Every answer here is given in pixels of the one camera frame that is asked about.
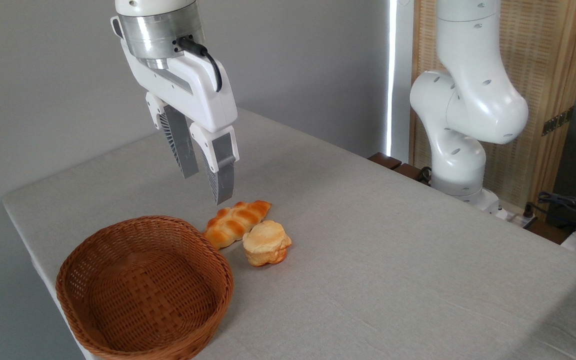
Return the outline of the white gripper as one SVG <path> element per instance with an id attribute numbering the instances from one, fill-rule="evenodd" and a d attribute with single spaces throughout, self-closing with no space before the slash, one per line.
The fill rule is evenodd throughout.
<path id="1" fill-rule="evenodd" d="M 201 148 L 215 203 L 228 201 L 240 155 L 230 126 L 238 110 L 224 66 L 182 51 L 167 58 L 167 69 L 153 69 L 130 53 L 125 38 L 120 43 L 135 80 L 148 91 L 145 100 L 154 126 L 164 133 L 183 177 L 199 172 L 192 136 Z M 195 122 L 190 128 L 185 116 Z"/>

